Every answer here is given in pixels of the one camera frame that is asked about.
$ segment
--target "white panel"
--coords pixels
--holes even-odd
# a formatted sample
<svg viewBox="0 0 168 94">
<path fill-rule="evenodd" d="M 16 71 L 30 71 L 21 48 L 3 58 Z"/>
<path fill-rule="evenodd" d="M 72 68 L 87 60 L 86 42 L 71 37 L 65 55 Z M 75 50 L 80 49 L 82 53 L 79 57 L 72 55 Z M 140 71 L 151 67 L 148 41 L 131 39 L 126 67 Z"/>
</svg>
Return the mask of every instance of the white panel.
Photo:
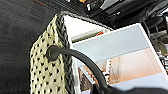
<svg viewBox="0 0 168 94">
<path fill-rule="evenodd" d="M 73 44 L 78 50 L 97 62 L 149 47 L 140 24 L 134 24 L 107 34 Z"/>
</svg>

